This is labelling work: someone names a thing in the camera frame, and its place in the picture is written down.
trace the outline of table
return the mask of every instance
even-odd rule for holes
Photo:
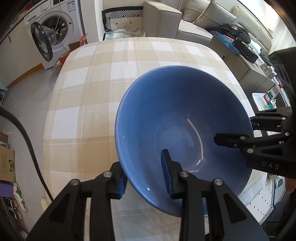
[[[248,97],[253,92],[266,93],[274,86],[274,82],[267,78],[262,69],[242,55],[232,52],[217,36],[213,36],[209,47],[224,60]]]
[[[166,38],[114,39],[82,46],[65,61],[46,117],[43,177],[53,197],[71,179],[95,178],[118,161],[114,131],[122,96],[142,74],[168,65],[191,66],[217,77],[235,93],[249,117],[254,116],[234,75],[206,46]],[[265,175],[252,172],[241,200],[249,202],[260,192]],[[152,207],[129,183],[123,198],[111,205],[116,240],[178,240],[181,219]]]

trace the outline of bowl rim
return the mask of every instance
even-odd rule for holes
[[[151,204],[153,207],[157,208],[158,210],[164,212],[164,213],[167,213],[169,215],[173,215],[173,216],[176,216],[176,217],[181,217],[181,215],[175,215],[173,213],[170,213],[168,212],[167,210],[164,210],[162,209],[159,205],[157,205],[156,203],[154,203],[151,199],[149,199],[142,191],[141,189],[137,186],[136,182],[134,181],[133,177],[131,176],[130,172],[128,171],[128,168],[127,166],[125,165],[125,162],[123,161],[123,155],[122,155],[122,151],[121,151],[121,147],[120,147],[120,140],[119,140],[119,131],[118,131],[118,126],[119,126],[119,119],[120,119],[120,116],[121,116],[121,109],[123,107],[123,104],[125,102],[125,99],[127,97],[127,95],[129,94],[129,92],[132,90],[132,88],[137,85],[146,75],[150,74],[151,72],[154,72],[154,71],[157,71],[159,69],[164,69],[164,68],[189,68],[189,69],[194,69],[195,71],[197,72],[202,72],[203,74],[206,74],[208,75],[210,78],[212,78],[214,81],[216,81],[217,83],[221,84],[222,86],[225,86],[228,90],[229,90],[229,93],[232,94],[233,96],[235,96],[237,98],[237,100],[240,102],[240,100],[238,99],[238,97],[232,92],[232,90],[226,85],[224,84],[221,80],[219,80],[218,78],[216,78],[215,76],[205,72],[205,71],[202,71],[200,69],[197,69],[197,68],[193,68],[193,67],[190,67],[190,66],[184,66],[184,65],[169,65],[169,66],[162,66],[162,67],[158,67],[158,68],[155,68],[155,69],[152,69],[144,74],[142,74],[140,77],[138,77],[129,87],[128,89],[126,90],[126,92],[124,93],[121,101],[120,101],[120,104],[119,104],[119,107],[118,107],[118,110],[117,110],[117,113],[116,113],[116,119],[115,119],[115,146],[116,146],[116,151],[117,151],[117,155],[118,155],[118,159],[119,159],[119,163],[125,173],[125,175],[127,176],[129,182],[131,183],[131,185],[133,186],[133,188],[136,189],[137,193],[140,194],[140,196],[142,198],[145,199],[146,202],[148,202],[149,204]],[[245,113],[246,113],[246,116],[248,116],[247,112],[246,112],[246,109],[244,108],[244,106],[242,105],[242,103],[240,102],[242,108],[244,109]],[[252,173],[252,169],[250,168],[250,173],[248,174],[248,178],[246,179],[246,183],[244,185],[244,188],[245,186],[247,185],[249,179],[250,179],[250,176],[251,176],[251,173]]]

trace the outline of black jacket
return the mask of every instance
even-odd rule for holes
[[[249,44],[251,42],[249,31],[246,30],[245,28],[237,26],[235,24],[229,25],[227,23],[227,24],[223,24],[219,27],[206,28],[206,31],[208,31],[208,32],[217,31],[217,32],[224,34],[232,39],[237,38],[246,44]]]

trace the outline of wooden baseboard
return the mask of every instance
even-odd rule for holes
[[[35,66],[34,68],[31,68],[30,70],[28,70],[27,72],[25,72],[24,74],[22,74],[20,77],[18,77],[17,79],[15,79],[14,81],[12,81],[7,88],[10,89],[12,86],[16,85],[18,82],[20,82],[21,80],[23,80],[24,78],[28,77],[30,74],[36,72],[39,69],[42,69],[43,65],[42,64],[38,64],[37,66]]]

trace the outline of blue plate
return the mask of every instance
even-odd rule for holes
[[[115,123],[118,157],[133,187],[154,207],[179,217],[181,200],[170,199],[165,187],[162,149],[183,170],[207,181],[220,178],[239,195],[252,170],[239,149],[214,143],[216,133],[226,132],[253,136],[244,107],[217,78],[186,66],[138,78],[123,96]]]

